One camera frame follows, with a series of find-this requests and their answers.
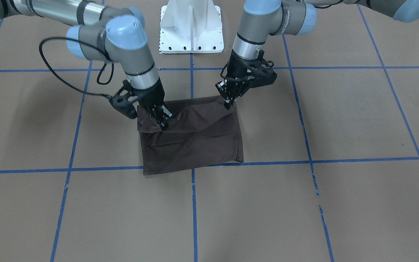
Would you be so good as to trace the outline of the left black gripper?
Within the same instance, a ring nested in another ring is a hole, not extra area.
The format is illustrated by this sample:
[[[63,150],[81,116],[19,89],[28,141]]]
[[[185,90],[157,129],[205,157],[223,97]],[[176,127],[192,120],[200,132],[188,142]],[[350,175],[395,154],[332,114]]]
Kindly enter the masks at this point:
[[[247,63],[254,59],[242,58],[234,50],[231,51],[228,63],[224,67],[226,72],[224,81],[215,84],[215,88],[225,101],[223,105],[226,109],[230,109],[234,102],[250,89],[248,86]]]

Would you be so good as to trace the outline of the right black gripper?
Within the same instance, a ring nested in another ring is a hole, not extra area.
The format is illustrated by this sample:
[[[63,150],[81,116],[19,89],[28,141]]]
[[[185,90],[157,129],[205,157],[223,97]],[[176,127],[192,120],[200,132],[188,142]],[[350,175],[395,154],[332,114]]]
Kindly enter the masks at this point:
[[[133,87],[133,94],[138,97],[139,105],[150,113],[161,130],[166,130],[169,120],[174,118],[175,114],[164,103],[165,92],[161,79],[147,89]]]

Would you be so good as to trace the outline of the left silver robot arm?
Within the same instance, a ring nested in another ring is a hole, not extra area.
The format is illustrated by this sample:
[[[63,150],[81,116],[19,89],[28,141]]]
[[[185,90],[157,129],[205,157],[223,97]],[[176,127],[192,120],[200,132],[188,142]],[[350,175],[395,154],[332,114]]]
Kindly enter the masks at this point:
[[[231,108],[251,88],[275,82],[274,63],[263,57],[270,35],[308,34],[317,10],[339,4],[362,5],[400,22],[419,19],[419,0],[247,0],[222,81],[215,85],[224,107]]]

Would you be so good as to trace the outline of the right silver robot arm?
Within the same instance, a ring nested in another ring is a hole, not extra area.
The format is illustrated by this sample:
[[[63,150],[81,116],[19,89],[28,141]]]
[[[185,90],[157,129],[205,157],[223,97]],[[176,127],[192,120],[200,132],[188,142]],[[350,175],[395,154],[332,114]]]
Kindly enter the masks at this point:
[[[36,16],[69,25],[65,37],[48,37],[39,44],[39,53],[48,69],[43,45],[64,40],[72,55],[104,65],[119,63],[126,74],[123,86],[110,96],[96,93],[128,118],[137,118],[134,103],[145,110],[164,130],[173,118],[165,102],[155,62],[144,31],[143,14],[135,7],[118,9],[91,0],[0,0],[0,20],[15,16]]]

